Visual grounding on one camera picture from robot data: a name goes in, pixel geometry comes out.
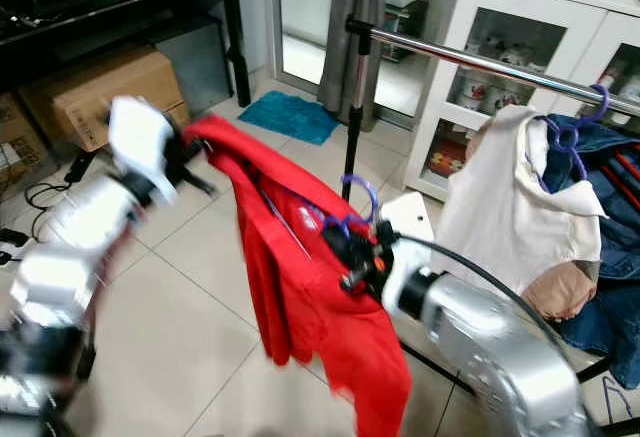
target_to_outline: white t-shirt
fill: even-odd
[[[599,262],[604,211],[591,183],[549,194],[547,125],[528,107],[494,117],[465,167],[449,178],[436,242],[471,259],[521,294],[545,270],[570,261]],[[433,268],[497,292],[466,267],[433,254]]]

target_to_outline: blue jeans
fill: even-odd
[[[593,300],[557,327],[571,345],[609,355],[611,374],[629,390],[640,385],[639,302],[637,283],[603,279]]]
[[[571,118],[551,116],[559,125]],[[549,130],[549,139],[553,137]],[[594,299],[573,319],[558,324],[560,334],[570,344],[584,350],[609,355],[609,370],[626,389],[640,385],[640,212],[629,198],[611,183],[619,180],[630,193],[640,198],[640,181],[615,159],[612,148],[624,154],[640,169],[640,152],[627,147],[637,142],[599,124],[580,129],[578,153],[588,169],[608,219],[600,219],[602,250],[600,279]],[[610,173],[605,175],[602,167]],[[551,192],[576,181],[567,154],[549,151],[544,182]]]

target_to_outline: red shirt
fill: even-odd
[[[340,288],[347,269],[322,238],[320,217],[300,196],[327,215],[344,218],[355,211],[309,172],[220,117],[189,126],[185,138],[196,137],[211,143],[209,162],[233,183],[267,355],[284,365],[290,356],[308,363],[316,352],[331,388],[353,395],[358,436],[397,435],[411,381],[389,317],[370,296]]]

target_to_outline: chrome pole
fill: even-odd
[[[396,32],[389,32],[378,27],[371,28],[369,32],[371,38],[374,40],[396,45],[410,50],[411,52],[433,55],[455,64],[461,64],[484,72],[490,72],[517,82],[531,84],[542,89],[549,89],[589,104],[599,104],[602,101],[602,95],[597,90],[584,85],[575,84],[568,80],[513,67],[505,64],[504,62],[487,59],[486,57],[480,57],[461,50],[455,50],[450,47],[429,44],[427,42],[415,40],[411,37],[407,37]],[[640,105],[629,100],[621,99],[613,94],[610,95],[609,109],[632,117],[640,117]]]

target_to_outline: white floor tile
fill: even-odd
[[[291,140],[291,137],[288,135],[272,132],[271,130],[264,129],[248,122],[243,122],[238,119],[233,121],[233,125],[275,150],[278,150],[285,143]]]
[[[257,327],[231,191],[162,242],[156,252]]]
[[[113,282],[123,272],[147,255],[149,249],[135,237],[130,238],[121,249],[113,256],[111,262],[110,278]]]
[[[219,193],[231,186],[229,179],[211,167],[202,155],[191,162],[189,168],[194,174],[213,184]],[[137,238],[149,248],[157,246],[218,197],[219,194],[208,196],[189,184],[182,184],[178,189],[178,200],[173,206],[157,206],[148,211]]]
[[[40,180],[40,182],[46,182],[52,185],[62,185],[62,182],[58,180],[54,175],[42,179]],[[44,203],[48,205],[53,194],[54,192],[47,192],[46,194],[42,194],[41,197],[36,197],[36,203]],[[27,204],[22,191],[4,200],[0,203],[0,226],[12,229],[13,221],[31,209],[33,209],[33,207]]]
[[[73,163],[73,160],[70,160],[66,164],[63,164],[62,166],[60,166],[60,169],[58,169],[58,171],[55,174],[53,174],[54,177],[58,179],[60,182],[64,182],[64,177],[69,172],[69,169],[71,168],[72,163]],[[115,172],[115,171],[117,171],[117,169],[113,164],[112,157],[106,151],[102,151],[96,154],[95,158],[91,161],[89,168],[84,174],[83,180],[97,173],[104,174],[107,172]]]
[[[436,232],[437,236],[438,223],[440,222],[440,215],[442,214],[442,207],[444,204],[439,200],[432,199],[426,195],[423,195],[422,199],[424,200],[424,205],[427,208],[427,215],[429,216],[431,228]]]
[[[284,82],[280,82],[274,79],[265,80],[258,85],[254,100],[259,99],[264,94],[272,90],[282,92],[283,94],[295,95],[296,97],[300,97],[301,99],[308,100],[309,102],[316,102],[316,96],[314,94],[310,94],[309,92],[306,92],[302,89],[293,87],[289,84],[285,84]]]
[[[453,384],[412,357],[407,357],[413,384],[401,435],[432,437],[445,411]]]
[[[638,417],[640,414],[640,390],[624,390],[617,382],[615,382],[615,380],[613,380],[610,372],[605,372],[601,376],[591,379],[582,385],[587,408],[591,412],[596,423],[599,425],[606,425],[610,423],[602,385],[603,376],[607,376],[611,379],[608,381],[608,384],[611,384],[611,381],[613,381],[613,387],[619,389],[629,402],[633,416]],[[611,404],[611,416],[613,418],[613,422],[619,422],[629,418],[624,402],[620,397],[618,397],[616,392],[609,391],[609,402]]]
[[[227,120],[235,120],[242,112],[244,112],[244,108],[238,106],[237,100],[232,97],[214,105],[207,111],[203,112],[199,117],[201,118],[209,114],[215,114]]]
[[[254,329],[148,254],[106,291],[82,436],[183,435],[258,341]]]
[[[352,437],[353,408],[295,362],[277,368],[258,345],[187,437]]]
[[[38,216],[38,214],[40,214],[40,211],[38,209],[29,207],[26,212],[20,214],[18,217],[8,222],[6,226],[11,230],[23,232],[28,236],[31,236],[31,224],[33,223],[34,219]],[[46,227],[46,223],[50,217],[51,217],[51,213],[47,212],[46,214],[38,218],[38,221],[35,224],[36,235],[39,234],[40,229],[44,229]]]
[[[292,139],[282,147],[281,152],[339,193],[346,143],[346,130],[344,126],[339,126],[322,146]],[[380,188],[402,159],[400,154],[363,139],[358,144],[354,171],[375,188]],[[364,191],[358,186],[353,187],[351,204],[355,209],[364,207],[368,200]]]
[[[474,397],[456,387],[436,437],[490,437],[487,422]]]
[[[378,120],[371,132],[362,132],[360,138],[370,140],[405,157],[411,152],[411,132],[383,120]]]

